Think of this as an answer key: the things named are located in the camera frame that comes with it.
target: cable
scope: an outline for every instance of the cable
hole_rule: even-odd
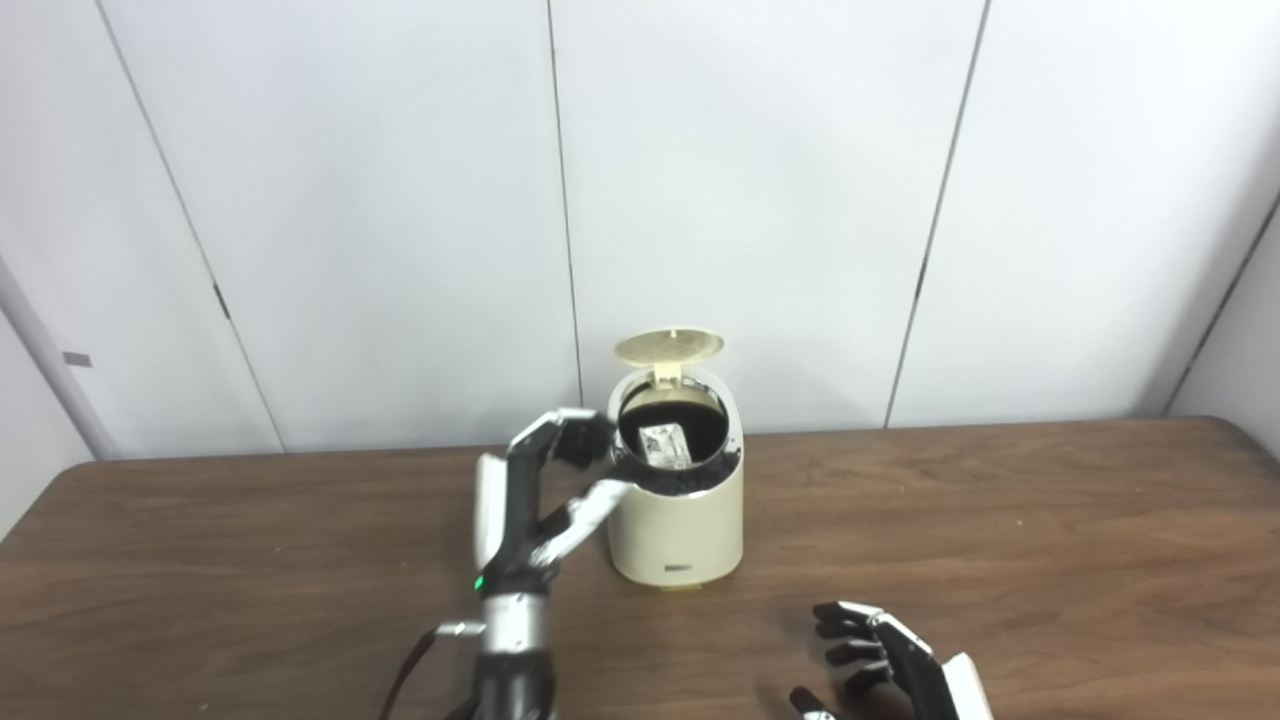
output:
[[[417,661],[422,660],[426,651],[431,650],[433,643],[435,643],[435,630],[419,638],[413,650],[408,651],[408,657],[401,664],[399,673],[396,674],[396,682],[392,683],[392,689],[387,693],[387,702],[383,703],[383,711],[378,714],[378,720],[390,719],[392,708],[396,707],[396,697],[399,694],[401,687],[408,679],[410,674],[413,673],[413,667],[417,667]]]

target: cream trash can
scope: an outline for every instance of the cream trash can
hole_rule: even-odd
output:
[[[723,346],[713,333],[673,328],[616,348],[640,369],[609,396],[618,425],[611,475],[636,486],[609,515],[609,551],[636,583],[696,585],[742,560],[742,423],[724,383],[686,366]]]

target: open lid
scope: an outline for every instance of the open lid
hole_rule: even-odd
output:
[[[718,334],[695,328],[666,328],[623,340],[613,354],[627,365],[653,366],[654,380],[678,383],[680,366],[700,363],[724,347]]]

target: brown tabletop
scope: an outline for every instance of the brown tabletop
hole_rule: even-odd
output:
[[[564,564],[567,720],[794,720],[835,697],[810,605],[975,660],[997,720],[1280,717],[1280,471],[1217,420],[750,437],[746,559],[634,585]],[[0,544],[0,717],[372,719],[417,635],[475,615],[475,448],[95,462]],[[568,497],[581,477],[554,473]],[[396,717],[461,701],[436,644]],[[869,719],[900,703],[877,691]]]

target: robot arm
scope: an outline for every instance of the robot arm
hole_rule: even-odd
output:
[[[613,510],[630,484],[598,480],[582,497],[539,519],[541,470],[552,459],[586,469],[605,455],[613,424],[590,410],[543,415],[516,436],[506,457],[476,465],[477,588],[484,630],[472,700],[460,717],[545,720],[556,679],[545,639],[545,605],[561,557]]]
[[[815,606],[813,614],[818,637],[841,639],[827,651],[827,662],[844,666],[865,661],[845,680],[850,696],[892,682],[910,696],[916,720],[992,720],[968,655],[961,652],[940,664],[933,650],[897,618],[870,605],[828,602]],[[792,691],[791,705],[804,720],[840,720],[808,688]]]

